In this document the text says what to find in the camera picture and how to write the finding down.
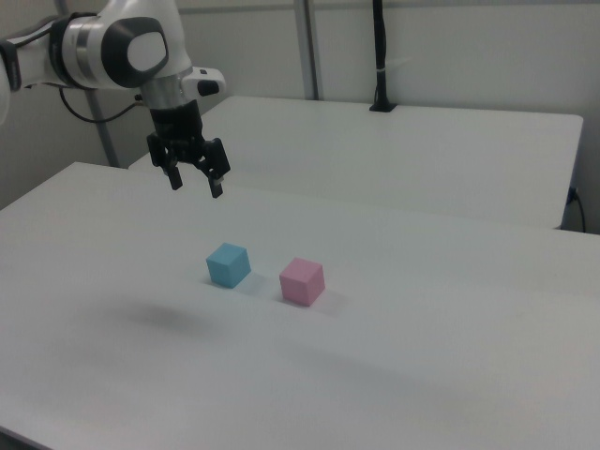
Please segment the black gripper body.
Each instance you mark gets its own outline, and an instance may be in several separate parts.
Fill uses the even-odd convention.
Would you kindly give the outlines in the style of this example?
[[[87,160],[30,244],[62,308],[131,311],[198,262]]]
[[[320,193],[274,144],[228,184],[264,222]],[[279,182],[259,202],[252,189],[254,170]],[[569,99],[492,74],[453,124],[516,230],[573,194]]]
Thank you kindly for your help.
[[[170,109],[151,109],[155,131],[147,136],[152,163],[167,168],[177,162],[198,168],[222,167],[222,142],[203,137],[203,121],[198,102]]]

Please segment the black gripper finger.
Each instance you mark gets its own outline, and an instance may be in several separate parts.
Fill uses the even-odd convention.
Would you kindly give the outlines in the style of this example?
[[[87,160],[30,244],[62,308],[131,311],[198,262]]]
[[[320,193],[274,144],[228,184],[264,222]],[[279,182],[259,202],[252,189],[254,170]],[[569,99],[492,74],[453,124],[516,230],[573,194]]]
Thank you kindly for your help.
[[[214,199],[223,193],[224,175],[231,170],[222,140],[215,138],[201,144],[201,157],[196,167],[207,177],[211,195]]]
[[[178,160],[176,154],[168,147],[163,147],[158,154],[160,156],[159,166],[163,173],[168,177],[171,188],[173,190],[178,190],[183,186],[183,182],[179,169],[177,168]]]

